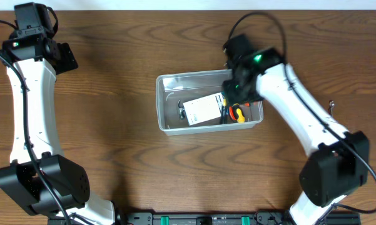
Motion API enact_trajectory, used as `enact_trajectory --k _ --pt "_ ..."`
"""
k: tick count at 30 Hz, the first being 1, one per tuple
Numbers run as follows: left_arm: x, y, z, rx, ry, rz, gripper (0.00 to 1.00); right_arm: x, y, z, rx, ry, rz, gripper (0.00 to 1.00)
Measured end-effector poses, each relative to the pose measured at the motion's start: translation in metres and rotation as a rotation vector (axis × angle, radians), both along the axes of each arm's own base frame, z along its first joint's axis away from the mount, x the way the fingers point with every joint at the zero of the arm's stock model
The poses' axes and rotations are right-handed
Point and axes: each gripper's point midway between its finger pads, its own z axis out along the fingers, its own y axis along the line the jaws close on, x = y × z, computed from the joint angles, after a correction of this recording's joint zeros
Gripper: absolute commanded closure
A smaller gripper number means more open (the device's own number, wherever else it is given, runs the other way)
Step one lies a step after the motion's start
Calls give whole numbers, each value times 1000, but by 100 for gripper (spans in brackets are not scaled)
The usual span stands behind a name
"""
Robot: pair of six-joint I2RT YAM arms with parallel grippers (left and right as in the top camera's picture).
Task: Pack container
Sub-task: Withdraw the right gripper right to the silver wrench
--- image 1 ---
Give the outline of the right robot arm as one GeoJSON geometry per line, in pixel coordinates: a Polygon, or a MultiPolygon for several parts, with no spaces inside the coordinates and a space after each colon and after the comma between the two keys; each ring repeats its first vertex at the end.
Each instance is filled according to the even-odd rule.
{"type": "Polygon", "coordinates": [[[306,90],[276,49],[224,50],[232,79],[223,83],[229,105],[268,101],[290,126],[307,162],[299,175],[302,193],[288,214],[292,224],[317,224],[367,182],[369,141],[351,133],[306,90]]]}

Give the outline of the red handled pliers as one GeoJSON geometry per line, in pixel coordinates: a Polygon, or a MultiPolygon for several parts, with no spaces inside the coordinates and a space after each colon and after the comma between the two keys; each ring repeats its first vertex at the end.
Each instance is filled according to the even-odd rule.
{"type": "Polygon", "coordinates": [[[244,103],[244,104],[234,104],[228,108],[228,113],[231,118],[231,120],[234,123],[244,123],[246,122],[246,116],[243,112],[243,108],[249,108],[250,103],[244,103]]]}

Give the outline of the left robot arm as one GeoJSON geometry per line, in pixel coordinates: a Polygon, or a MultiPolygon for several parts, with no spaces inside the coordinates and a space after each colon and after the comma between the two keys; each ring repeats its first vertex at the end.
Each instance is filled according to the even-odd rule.
{"type": "Polygon", "coordinates": [[[50,224],[118,224],[114,204],[90,190],[85,169],[67,159],[58,139],[54,85],[58,74],[77,68],[56,31],[26,25],[3,42],[0,59],[13,92],[14,141],[0,188],[28,215],[50,224]]]}

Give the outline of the small claw hammer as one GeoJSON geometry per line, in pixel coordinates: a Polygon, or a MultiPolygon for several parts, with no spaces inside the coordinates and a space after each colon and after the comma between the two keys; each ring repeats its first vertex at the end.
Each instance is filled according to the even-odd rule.
{"type": "Polygon", "coordinates": [[[183,104],[181,103],[180,100],[178,101],[178,109],[179,109],[180,120],[183,120],[186,117],[185,116],[185,108],[184,108],[184,106],[183,106],[183,104]]]}

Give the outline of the blue white cardboard box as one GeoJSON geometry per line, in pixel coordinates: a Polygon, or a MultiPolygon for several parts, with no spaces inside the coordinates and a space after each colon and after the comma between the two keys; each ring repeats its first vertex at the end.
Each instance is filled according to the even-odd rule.
{"type": "Polygon", "coordinates": [[[221,117],[224,97],[218,92],[183,103],[186,118],[190,126],[221,117]]]}

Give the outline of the thin yellow black screwdriver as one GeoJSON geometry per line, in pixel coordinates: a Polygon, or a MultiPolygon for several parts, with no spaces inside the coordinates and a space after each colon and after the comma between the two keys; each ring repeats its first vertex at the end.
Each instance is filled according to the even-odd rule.
{"type": "Polygon", "coordinates": [[[220,124],[225,124],[226,123],[226,116],[227,116],[226,99],[223,99],[223,102],[221,104],[220,124]]]}

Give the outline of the silver wrench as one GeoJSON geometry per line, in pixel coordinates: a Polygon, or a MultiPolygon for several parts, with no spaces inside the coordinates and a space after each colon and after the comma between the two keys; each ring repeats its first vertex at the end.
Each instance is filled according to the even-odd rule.
{"type": "Polygon", "coordinates": [[[329,101],[328,113],[333,116],[333,108],[335,107],[335,102],[333,100],[329,101]]]}

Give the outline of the stubby yellow black screwdriver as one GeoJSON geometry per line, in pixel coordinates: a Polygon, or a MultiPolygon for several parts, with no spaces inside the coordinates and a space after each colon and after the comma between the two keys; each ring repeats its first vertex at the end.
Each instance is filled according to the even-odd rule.
{"type": "Polygon", "coordinates": [[[245,116],[239,104],[234,104],[230,108],[230,116],[236,123],[244,123],[245,116]]]}

